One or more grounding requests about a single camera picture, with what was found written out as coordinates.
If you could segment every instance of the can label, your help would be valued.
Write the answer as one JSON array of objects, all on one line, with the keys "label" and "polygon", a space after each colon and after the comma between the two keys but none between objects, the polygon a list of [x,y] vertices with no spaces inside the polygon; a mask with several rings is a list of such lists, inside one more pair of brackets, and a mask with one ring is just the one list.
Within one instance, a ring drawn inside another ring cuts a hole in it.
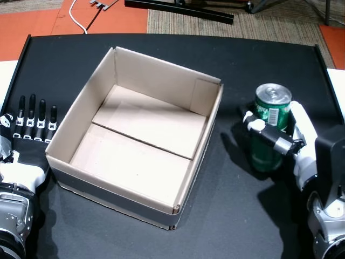
[{"label": "can label", "polygon": [[265,104],[257,98],[255,102],[255,108],[256,116],[264,120],[268,124],[276,126],[280,130],[284,130],[287,127],[290,104]]}]

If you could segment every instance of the white cable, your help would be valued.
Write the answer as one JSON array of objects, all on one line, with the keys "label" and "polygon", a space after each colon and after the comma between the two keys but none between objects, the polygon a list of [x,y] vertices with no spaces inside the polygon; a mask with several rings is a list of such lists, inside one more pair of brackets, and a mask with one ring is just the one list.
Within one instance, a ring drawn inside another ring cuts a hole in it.
[{"label": "white cable", "polygon": [[71,19],[74,21],[74,23],[75,23],[77,26],[81,27],[81,28],[84,30],[85,34],[87,34],[87,30],[86,30],[80,23],[78,23],[77,20],[74,19],[73,15],[72,15],[72,8],[73,8],[74,4],[76,3],[76,1],[77,1],[77,0],[74,0],[73,3],[71,4],[70,11],[69,11],[70,17],[71,17]]},{"label": "white cable", "polygon": [[[321,11],[321,10],[319,10],[319,9],[316,7],[316,5],[315,5],[312,1],[310,1],[310,0],[305,0],[305,1],[306,1],[309,5],[311,5],[317,12],[321,13],[322,15],[326,15],[326,13],[323,12],[323,11]],[[344,22],[342,22],[342,21],[340,21],[340,20],[337,20],[337,19],[334,19],[333,17],[330,17],[329,20],[330,20],[330,21],[337,22],[337,23],[340,23],[340,24],[342,24],[342,25],[345,25]]]}]

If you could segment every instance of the box wall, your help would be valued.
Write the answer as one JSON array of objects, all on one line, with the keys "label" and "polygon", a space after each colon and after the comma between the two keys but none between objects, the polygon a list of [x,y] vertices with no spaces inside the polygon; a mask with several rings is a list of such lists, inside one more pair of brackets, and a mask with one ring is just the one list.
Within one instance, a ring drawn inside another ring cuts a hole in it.
[{"label": "box wall", "polygon": [[213,123],[214,123],[214,120],[215,120],[216,115],[217,115],[220,101],[222,99],[222,94],[223,94],[223,86],[221,85],[219,88],[219,92],[217,95],[215,105],[212,109],[211,115],[210,115],[209,120],[207,122],[206,129],[204,131],[204,134],[201,137],[199,146],[196,150],[195,158],[193,160],[193,163],[191,164],[190,172],[185,175],[184,184],[181,185],[181,189],[179,191],[179,196],[176,198],[175,204],[181,205],[185,202],[185,198],[187,196],[188,189],[189,189],[191,182],[194,178],[194,174],[198,168],[198,165],[202,161],[204,149],[205,149],[205,147],[209,141],[209,136],[212,132]]},{"label": "box wall", "polygon": [[[120,47],[115,52],[118,85],[209,116],[209,103],[215,99],[205,102],[205,98],[216,97],[209,93],[218,92],[220,79]],[[207,108],[196,103],[205,104]]]},{"label": "box wall", "polygon": [[[51,157],[49,155],[47,156],[47,159],[48,159],[49,165],[53,169],[64,172],[66,175],[85,181],[98,188],[108,190],[109,192],[117,193],[118,195],[127,197],[129,200],[133,200],[133,201],[135,200],[140,204],[146,204],[148,201],[145,196],[142,196],[141,194],[133,190],[111,184],[102,178],[96,177],[93,174],[90,174],[86,171],[73,167],[69,163],[61,162],[60,160],[54,157]],[[155,206],[157,207],[158,210],[162,212],[171,213],[171,207],[166,205],[165,203],[162,203],[160,201],[155,201]]]},{"label": "box wall", "polygon": [[110,209],[114,209],[114,210],[116,210],[117,212],[123,213],[123,214],[125,214],[125,215],[127,215],[127,216],[130,216],[130,217],[133,217],[133,218],[135,218],[135,219],[141,220],[141,221],[143,221],[143,222],[146,222],[146,223],[152,224],[152,225],[154,225],[154,226],[163,228],[163,229],[165,229],[165,230],[169,230],[169,228],[170,228],[170,226],[166,226],[166,225],[163,225],[163,224],[158,223],[158,222],[156,222],[156,221],[147,219],[147,218],[143,217],[143,216],[140,215],[140,214],[133,213],[133,212],[130,211],[130,210],[123,209],[123,208],[121,208],[121,207],[119,207],[119,206],[117,206],[117,205],[115,205],[115,204],[113,204],[113,203],[110,203],[110,202],[107,202],[107,201],[105,201],[105,200],[102,200],[102,199],[100,199],[100,198],[98,198],[98,197],[96,197],[96,196],[93,196],[93,195],[89,194],[89,193],[82,192],[82,191],[77,190],[77,189],[75,189],[75,188],[72,188],[72,187],[70,187],[70,186],[68,186],[68,185],[65,185],[65,184],[63,184],[62,182],[59,182],[59,184],[60,184],[61,187],[63,187],[63,189],[72,191],[72,192],[74,192],[75,194],[78,194],[78,195],[80,195],[80,196],[82,196],[82,197],[84,197],[84,198],[87,198],[88,200],[91,200],[91,201],[93,201],[93,202],[96,202],[96,203],[98,203],[98,204],[100,204],[100,205],[102,205],[102,206],[108,207],[108,208],[110,208]]},{"label": "box wall", "polygon": [[48,145],[47,154],[67,163],[70,161],[114,82],[114,50],[111,48],[72,104]]}]

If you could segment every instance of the metallic robot arm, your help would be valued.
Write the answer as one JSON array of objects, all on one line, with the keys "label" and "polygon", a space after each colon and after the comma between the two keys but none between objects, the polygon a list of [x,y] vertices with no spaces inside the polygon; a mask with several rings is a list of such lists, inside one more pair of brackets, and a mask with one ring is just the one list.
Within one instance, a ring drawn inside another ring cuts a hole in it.
[{"label": "metallic robot arm", "polygon": [[337,126],[321,136],[306,111],[291,102],[295,120],[292,136],[241,109],[243,123],[267,145],[295,160],[296,184],[303,192],[315,181],[316,190],[308,199],[308,225],[314,236],[315,259],[345,258],[345,126]]},{"label": "metallic robot arm", "polygon": [[49,169],[46,146],[14,138],[13,163],[0,164],[0,258],[25,259],[25,241],[40,211],[36,188]]}]

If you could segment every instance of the can lid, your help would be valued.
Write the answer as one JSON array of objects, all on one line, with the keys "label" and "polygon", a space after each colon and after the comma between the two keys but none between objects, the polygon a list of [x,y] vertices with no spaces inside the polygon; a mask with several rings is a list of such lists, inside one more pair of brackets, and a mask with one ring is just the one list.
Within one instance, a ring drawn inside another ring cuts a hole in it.
[{"label": "can lid", "polygon": [[256,89],[256,95],[267,104],[288,104],[292,98],[288,88],[274,83],[260,85]]}]

